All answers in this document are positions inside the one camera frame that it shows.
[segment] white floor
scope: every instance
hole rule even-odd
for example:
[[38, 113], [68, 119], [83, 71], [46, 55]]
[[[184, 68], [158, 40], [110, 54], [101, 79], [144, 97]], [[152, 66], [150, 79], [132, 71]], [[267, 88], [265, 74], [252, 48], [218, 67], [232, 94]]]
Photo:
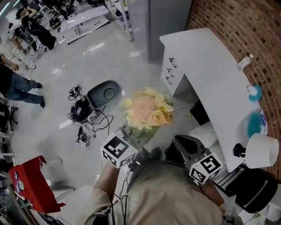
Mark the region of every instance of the white floor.
[[[56, 31], [53, 34], [59, 41], [63, 39]], [[39, 155], [46, 160], [61, 158], [63, 167], [60, 175], [71, 186], [78, 189], [94, 185], [102, 170], [100, 145], [107, 136], [107, 130], [97, 132], [97, 137], [90, 139], [90, 146], [83, 148], [75, 142], [79, 127], [70, 124], [60, 129], [59, 125], [68, 120], [67, 113], [73, 104], [68, 100], [68, 91], [78, 83], [82, 87], [81, 93], [86, 94], [103, 81], [116, 81], [122, 88], [122, 100], [115, 108], [105, 111], [114, 115], [110, 126], [110, 132], [114, 132], [125, 122], [124, 113], [120, 112], [122, 102], [132, 97], [134, 91], [153, 87], [168, 94], [165, 84], [160, 82], [162, 62], [151, 64], [141, 56], [129, 57], [130, 52], [136, 51], [126, 33], [116, 22], [111, 22], [70, 45], [62, 42], [36, 60], [37, 68], [28, 71], [26, 77], [43, 84], [43, 89], [32, 90], [32, 93], [43, 95], [46, 107], [42, 109], [39, 105], [15, 103], [19, 108], [18, 125], [13, 132], [11, 147], [16, 163], [24, 163]], [[195, 102], [187, 94], [180, 98], [171, 98], [175, 108]], [[165, 150], [175, 135], [188, 134], [197, 126], [195, 119], [190, 117], [189, 108], [178, 110], [174, 113], [173, 125], [161, 127], [146, 148], [152, 150], [159, 146]], [[119, 184], [123, 183], [125, 174], [126, 168], [121, 172]], [[75, 202], [65, 202], [68, 205], [57, 215], [73, 224]]]

